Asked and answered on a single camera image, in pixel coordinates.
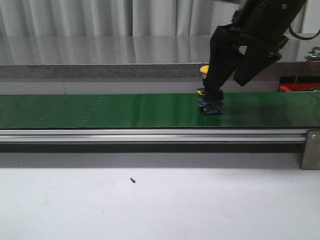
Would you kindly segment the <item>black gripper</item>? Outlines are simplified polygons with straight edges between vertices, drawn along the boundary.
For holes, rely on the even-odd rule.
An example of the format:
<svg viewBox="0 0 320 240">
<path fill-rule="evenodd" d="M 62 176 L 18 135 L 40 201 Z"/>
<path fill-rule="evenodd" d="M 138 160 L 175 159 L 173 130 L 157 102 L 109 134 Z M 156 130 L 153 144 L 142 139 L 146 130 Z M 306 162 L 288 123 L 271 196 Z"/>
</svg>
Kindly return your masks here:
<svg viewBox="0 0 320 240">
<path fill-rule="evenodd" d="M 305 0 L 247 0 L 232 23 L 218 26 L 210 39 L 210 57 L 203 81 L 207 99 L 218 91 L 235 71 L 233 79 L 244 86 L 262 70 L 279 61 L 278 52 L 287 43 L 284 33 Z M 247 46 L 243 55 L 239 48 Z"/>
</svg>

